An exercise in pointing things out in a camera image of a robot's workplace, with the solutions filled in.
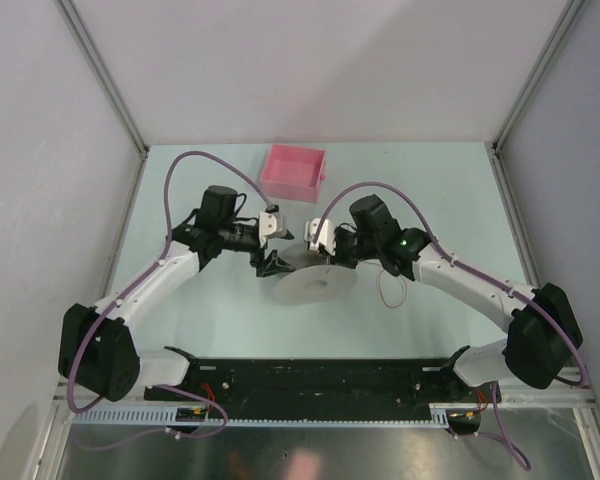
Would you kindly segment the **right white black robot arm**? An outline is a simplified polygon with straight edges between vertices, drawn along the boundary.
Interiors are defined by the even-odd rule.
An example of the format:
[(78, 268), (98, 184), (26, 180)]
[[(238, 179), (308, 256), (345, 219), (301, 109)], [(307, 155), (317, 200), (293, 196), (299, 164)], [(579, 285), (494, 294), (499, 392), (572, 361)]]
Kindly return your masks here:
[(478, 386), (516, 378), (544, 390), (560, 380), (583, 338), (560, 287), (534, 287), (497, 279), (443, 252), (430, 233), (403, 228), (376, 195), (354, 202), (352, 228), (316, 220), (310, 249), (330, 263), (354, 269), (377, 260), (392, 276), (436, 288), (492, 321), (506, 337), (481, 347), (465, 346), (446, 362), (443, 393), (464, 401)]

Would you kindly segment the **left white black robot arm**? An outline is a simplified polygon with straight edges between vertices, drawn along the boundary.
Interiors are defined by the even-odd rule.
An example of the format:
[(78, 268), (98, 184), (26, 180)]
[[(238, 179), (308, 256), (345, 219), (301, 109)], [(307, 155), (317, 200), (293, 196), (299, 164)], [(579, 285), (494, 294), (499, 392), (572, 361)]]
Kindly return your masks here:
[(164, 250), (138, 277), (92, 306), (67, 310), (58, 371), (72, 386), (112, 402), (134, 387), (166, 385), (182, 400), (199, 392), (201, 376), (190, 368), (191, 354), (171, 346), (142, 351), (135, 339), (151, 310), (224, 251), (248, 254), (259, 278), (293, 272), (267, 248), (271, 239), (292, 239), (284, 215), (270, 206), (244, 220), (236, 206), (239, 196), (229, 187), (208, 187), (200, 207), (170, 230)]

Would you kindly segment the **white plastic spool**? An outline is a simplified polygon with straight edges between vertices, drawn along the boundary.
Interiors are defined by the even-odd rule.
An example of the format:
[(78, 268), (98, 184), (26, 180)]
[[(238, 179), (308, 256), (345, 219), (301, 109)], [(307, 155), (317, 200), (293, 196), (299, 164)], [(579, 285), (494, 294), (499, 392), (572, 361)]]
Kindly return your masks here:
[(355, 270), (333, 265), (304, 244), (284, 249), (279, 257), (295, 270), (279, 274), (274, 297), (289, 305), (330, 302), (347, 295), (358, 281)]

